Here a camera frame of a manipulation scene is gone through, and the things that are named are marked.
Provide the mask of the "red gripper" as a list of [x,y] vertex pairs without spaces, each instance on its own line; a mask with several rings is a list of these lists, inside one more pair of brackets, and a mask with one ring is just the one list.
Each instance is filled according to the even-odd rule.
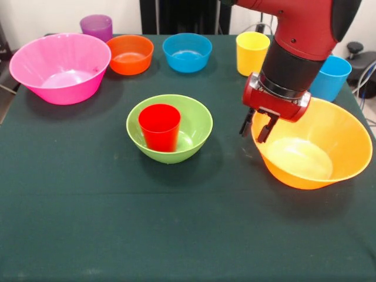
[[253,72],[248,77],[243,92],[242,102],[250,108],[239,134],[242,137],[247,137],[250,132],[254,110],[264,110],[269,112],[267,115],[270,120],[260,131],[257,141],[259,143],[265,143],[274,125],[277,123],[278,118],[290,122],[298,121],[308,109],[310,100],[311,94],[309,92],[305,92],[303,96],[297,100],[285,99],[269,93],[264,90],[259,82],[258,73]]

